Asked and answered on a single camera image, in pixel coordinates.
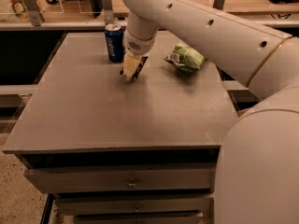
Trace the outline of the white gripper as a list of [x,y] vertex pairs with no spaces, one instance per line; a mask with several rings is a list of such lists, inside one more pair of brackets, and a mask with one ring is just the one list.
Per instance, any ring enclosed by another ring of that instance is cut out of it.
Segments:
[[124,33],[124,45],[127,51],[132,52],[124,55],[122,71],[123,73],[132,78],[141,62],[142,57],[139,55],[146,55],[152,48],[155,39],[140,40],[130,34],[128,30]]

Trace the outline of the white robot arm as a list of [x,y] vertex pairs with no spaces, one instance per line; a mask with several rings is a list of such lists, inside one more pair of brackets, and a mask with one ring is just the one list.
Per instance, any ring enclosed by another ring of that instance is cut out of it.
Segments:
[[126,46],[150,50],[163,26],[260,98],[225,135],[215,224],[299,224],[296,37],[189,0],[122,0]]

